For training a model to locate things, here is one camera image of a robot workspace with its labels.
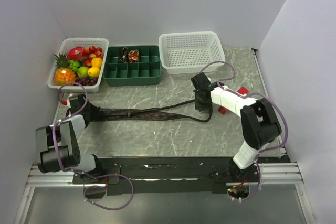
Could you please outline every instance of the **green plastic organizer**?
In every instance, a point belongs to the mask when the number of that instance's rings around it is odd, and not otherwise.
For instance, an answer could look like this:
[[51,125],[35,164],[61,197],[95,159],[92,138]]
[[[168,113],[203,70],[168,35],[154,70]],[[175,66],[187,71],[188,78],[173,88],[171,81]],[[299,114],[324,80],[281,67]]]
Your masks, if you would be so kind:
[[[123,47],[139,50],[139,63],[118,63]],[[161,81],[159,46],[109,47],[103,77],[109,86],[157,85]]]

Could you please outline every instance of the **dragon fruit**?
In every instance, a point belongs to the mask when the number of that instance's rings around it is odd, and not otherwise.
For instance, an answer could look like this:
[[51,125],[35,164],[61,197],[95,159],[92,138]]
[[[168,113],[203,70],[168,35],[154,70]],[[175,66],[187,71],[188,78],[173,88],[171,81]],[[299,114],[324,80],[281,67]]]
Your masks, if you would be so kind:
[[81,60],[83,53],[82,47],[74,47],[68,52],[69,60]]

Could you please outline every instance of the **fruit basket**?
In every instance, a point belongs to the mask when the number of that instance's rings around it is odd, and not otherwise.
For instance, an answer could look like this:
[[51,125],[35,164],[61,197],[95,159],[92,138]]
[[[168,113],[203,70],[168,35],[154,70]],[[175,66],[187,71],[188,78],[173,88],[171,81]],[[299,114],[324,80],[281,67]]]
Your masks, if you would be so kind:
[[[77,82],[83,84],[89,93],[98,92],[108,47],[108,40],[102,38],[64,40],[57,55],[58,59],[55,59],[55,64],[51,69],[48,86],[52,89],[59,89],[66,82]],[[65,86],[62,90],[83,93],[83,89],[79,86]]]

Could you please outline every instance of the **red clamp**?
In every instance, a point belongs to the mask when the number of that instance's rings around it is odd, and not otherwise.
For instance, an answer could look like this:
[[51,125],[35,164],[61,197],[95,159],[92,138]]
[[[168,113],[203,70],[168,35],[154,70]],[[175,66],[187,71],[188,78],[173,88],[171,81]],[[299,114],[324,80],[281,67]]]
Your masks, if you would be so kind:
[[[245,88],[244,86],[242,86],[240,89],[238,89],[237,91],[239,94],[247,94],[248,93],[248,89]],[[224,115],[228,109],[223,107],[223,106],[220,106],[218,111],[220,112],[220,114]]]

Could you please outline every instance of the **white plastic basket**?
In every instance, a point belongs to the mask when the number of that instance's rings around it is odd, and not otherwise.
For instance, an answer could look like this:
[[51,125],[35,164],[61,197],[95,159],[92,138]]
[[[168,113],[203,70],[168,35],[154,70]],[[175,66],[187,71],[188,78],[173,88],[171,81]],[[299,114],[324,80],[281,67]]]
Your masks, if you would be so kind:
[[[104,54],[97,84],[93,86],[85,86],[87,92],[97,93],[99,91],[100,81],[103,76],[104,66],[107,58],[107,50],[109,48],[109,41],[107,39],[100,39],[100,38],[68,38],[63,41],[58,53],[67,54],[69,50],[74,47],[90,47],[91,45],[94,45],[95,47],[101,47],[103,49],[102,53]],[[56,85],[54,82],[54,75],[56,68],[57,68],[56,65],[52,67],[48,78],[48,86],[52,89],[60,88],[60,86]],[[83,89],[80,86],[65,86],[64,88],[62,88],[62,91],[83,93]]]
[[[169,74],[198,73],[210,62],[225,61],[220,43],[212,31],[162,34],[159,37],[161,64]],[[221,65],[212,64],[204,72],[215,71]]]

